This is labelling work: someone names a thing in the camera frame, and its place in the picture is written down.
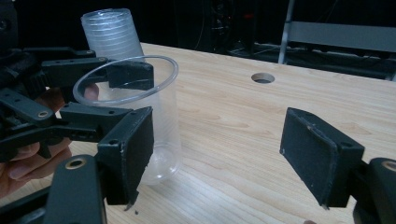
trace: human hand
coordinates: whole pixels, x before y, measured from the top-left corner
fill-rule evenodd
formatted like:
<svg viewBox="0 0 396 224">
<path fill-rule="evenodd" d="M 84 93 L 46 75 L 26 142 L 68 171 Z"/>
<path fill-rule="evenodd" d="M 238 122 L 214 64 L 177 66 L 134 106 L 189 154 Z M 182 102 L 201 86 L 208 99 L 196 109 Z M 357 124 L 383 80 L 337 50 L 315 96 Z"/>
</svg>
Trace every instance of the human hand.
<svg viewBox="0 0 396 224">
<path fill-rule="evenodd" d="M 97 99 L 97 95 L 96 86 L 85 91 L 87 98 Z M 58 111 L 64 106 L 61 91 L 56 88 L 49 89 L 36 101 L 53 111 Z M 0 163 L 0 198 L 19 189 L 31 179 L 43 178 L 52 174 L 61 161 L 71 157 L 70 143 L 70 139 L 64 138 L 61 143 L 49 146 L 50 159 L 44 159 L 36 154 L 40 148 L 39 143 L 19 148 L 18 155 L 12 161 Z"/>
</svg>

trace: clear plastic cup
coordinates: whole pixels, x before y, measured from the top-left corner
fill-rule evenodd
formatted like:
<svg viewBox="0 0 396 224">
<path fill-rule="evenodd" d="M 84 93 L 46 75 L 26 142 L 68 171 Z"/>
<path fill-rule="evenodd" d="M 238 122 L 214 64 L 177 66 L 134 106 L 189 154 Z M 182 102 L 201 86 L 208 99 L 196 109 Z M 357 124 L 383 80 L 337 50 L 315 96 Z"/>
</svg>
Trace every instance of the clear plastic cup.
<svg viewBox="0 0 396 224">
<path fill-rule="evenodd" d="M 136 70 L 132 64 L 138 64 L 139 69 L 144 67 L 146 72 Z M 176 99 L 177 73 L 177 63 L 168 57 L 127 58 L 92 70 L 73 89 L 76 100 L 84 105 L 132 109 L 152 107 L 154 149 L 141 180 L 146 185 L 156 185 L 170 178 L 182 163 Z M 99 87 L 97 100 L 84 97 L 85 88 L 91 84 Z"/>
<path fill-rule="evenodd" d="M 119 60 L 144 55 L 131 12 L 127 8 L 110 8 L 86 13 L 81 17 L 81 25 L 88 45 L 96 52 L 97 57 L 108 58 L 112 55 L 112 59 Z M 116 52 L 109 51 L 110 46 L 113 46 Z"/>
</svg>

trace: stack of plastic cups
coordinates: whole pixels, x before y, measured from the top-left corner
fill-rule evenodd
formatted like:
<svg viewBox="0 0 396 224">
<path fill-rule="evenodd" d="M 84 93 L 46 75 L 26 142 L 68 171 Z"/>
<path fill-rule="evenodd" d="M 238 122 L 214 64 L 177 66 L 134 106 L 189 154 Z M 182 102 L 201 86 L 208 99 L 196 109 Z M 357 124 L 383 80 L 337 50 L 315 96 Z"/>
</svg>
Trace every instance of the stack of plastic cups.
<svg viewBox="0 0 396 224">
<path fill-rule="evenodd" d="M 81 23 L 97 57 L 119 60 L 144 55 L 129 9 L 90 12 L 81 17 Z"/>
</svg>

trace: table top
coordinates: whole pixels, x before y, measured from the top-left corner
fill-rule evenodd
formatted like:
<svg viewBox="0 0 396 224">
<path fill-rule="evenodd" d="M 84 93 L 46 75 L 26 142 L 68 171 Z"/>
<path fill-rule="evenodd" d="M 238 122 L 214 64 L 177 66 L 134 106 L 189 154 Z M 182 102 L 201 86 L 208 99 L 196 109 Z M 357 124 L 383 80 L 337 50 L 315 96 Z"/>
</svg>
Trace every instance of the table top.
<svg viewBox="0 0 396 224">
<path fill-rule="evenodd" d="M 316 114 L 364 145 L 365 161 L 396 160 L 395 82 L 150 44 L 143 49 L 179 65 L 183 166 L 160 185 L 140 185 L 130 210 L 107 206 L 108 223 L 353 223 L 352 197 L 347 208 L 324 210 L 279 154 L 288 107 Z M 252 80 L 262 74 L 275 80 Z M 96 150 L 93 143 L 71 148 Z M 33 180 L 0 205 L 50 180 Z"/>
</svg>

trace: wooden table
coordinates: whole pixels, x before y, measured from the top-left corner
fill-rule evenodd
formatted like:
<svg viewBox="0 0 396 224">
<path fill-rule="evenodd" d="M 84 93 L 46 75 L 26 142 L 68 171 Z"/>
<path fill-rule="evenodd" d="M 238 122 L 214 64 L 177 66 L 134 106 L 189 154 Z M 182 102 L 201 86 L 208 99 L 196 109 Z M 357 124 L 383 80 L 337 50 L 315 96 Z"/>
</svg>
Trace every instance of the wooden table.
<svg viewBox="0 0 396 224">
<path fill-rule="evenodd" d="M 396 160 L 396 83 L 203 52 L 143 45 L 179 65 L 177 106 L 183 167 L 140 186 L 135 206 L 107 206 L 109 223 L 353 223 L 347 208 L 325 211 L 279 154 L 288 107 L 316 114 L 366 147 L 363 159 Z M 275 81 L 261 84 L 252 75 Z M 73 143 L 75 154 L 95 144 Z M 34 180 L 0 201 L 50 184 Z"/>
</svg>

